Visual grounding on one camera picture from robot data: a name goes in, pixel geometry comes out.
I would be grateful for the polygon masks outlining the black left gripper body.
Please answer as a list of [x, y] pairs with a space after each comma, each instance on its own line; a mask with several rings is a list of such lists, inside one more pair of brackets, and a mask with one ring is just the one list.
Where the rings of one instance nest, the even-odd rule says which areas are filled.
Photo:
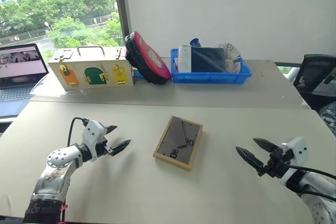
[[112, 148], [107, 145], [108, 140], [105, 137], [100, 137], [97, 140], [95, 145], [95, 151], [97, 153], [97, 158], [104, 156], [104, 155], [111, 155], [113, 154]]

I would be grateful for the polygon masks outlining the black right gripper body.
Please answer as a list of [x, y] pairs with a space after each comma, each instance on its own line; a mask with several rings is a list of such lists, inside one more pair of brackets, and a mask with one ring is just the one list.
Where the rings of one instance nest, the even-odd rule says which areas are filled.
[[267, 164], [258, 170], [258, 176], [268, 174], [270, 177], [282, 178], [289, 169], [293, 151], [289, 149], [284, 152], [282, 148], [277, 148], [270, 153], [269, 157]]

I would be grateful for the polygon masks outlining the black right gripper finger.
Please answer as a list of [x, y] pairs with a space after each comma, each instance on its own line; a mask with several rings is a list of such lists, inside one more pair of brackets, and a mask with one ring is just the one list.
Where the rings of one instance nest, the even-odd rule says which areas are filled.
[[277, 145], [263, 138], [253, 138], [253, 141], [263, 150], [272, 153], [277, 150]]
[[250, 151], [241, 148], [239, 146], [235, 147], [237, 153], [239, 156], [250, 166], [252, 166], [257, 172], [261, 171], [264, 167], [263, 162], [261, 162], [259, 159], [255, 157], [254, 154], [252, 154]]

